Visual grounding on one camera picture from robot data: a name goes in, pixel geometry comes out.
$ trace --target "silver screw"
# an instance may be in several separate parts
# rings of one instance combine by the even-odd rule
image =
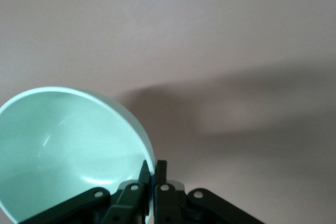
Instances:
[[[194,197],[197,198],[197,199],[201,199],[201,198],[203,198],[203,194],[200,191],[196,191],[196,192],[194,192]]]
[[[139,189],[139,186],[138,185],[133,185],[133,186],[131,186],[131,190],[132,191],[136,191],[136,190],[138,190]]]
[[[162,185],[162,186],[160,187],[160,189],[161,189],[162,191],[168,191],[168,190],[169,190],[169,185]]]
[[[98,192],[96,192],[95,194],[94,194],[94,196],[96,197],[96,198],[99,198],[99,197],[101,197],[101,196],[103,196],[103,192],[102,191],[98,191]]]

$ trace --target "gray surface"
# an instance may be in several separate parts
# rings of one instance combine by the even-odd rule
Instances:
[[[266,223],[336,223],[335,13],[336,0],[0,0],[0,104],[40,86],[104,93],[187,191]]]

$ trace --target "beige wall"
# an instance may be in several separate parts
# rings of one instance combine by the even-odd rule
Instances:
[[[0,105],[106,94],[186,190],[266,223],[335,223],[335,16],[336,0],[0,0]]]

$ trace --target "mint green bowl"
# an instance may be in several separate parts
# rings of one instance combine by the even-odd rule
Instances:
[[[0,108],[0,207],[21,222],[93,187],[111,194],[138,179],[150,140],[116,101],[90,91],[44,87]]]

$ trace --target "plain background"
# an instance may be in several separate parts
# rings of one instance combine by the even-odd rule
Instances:
[[[103,93],[186,191],[266,223],[336,223],[335,18],[336,0],[0,0],[0,104]]]

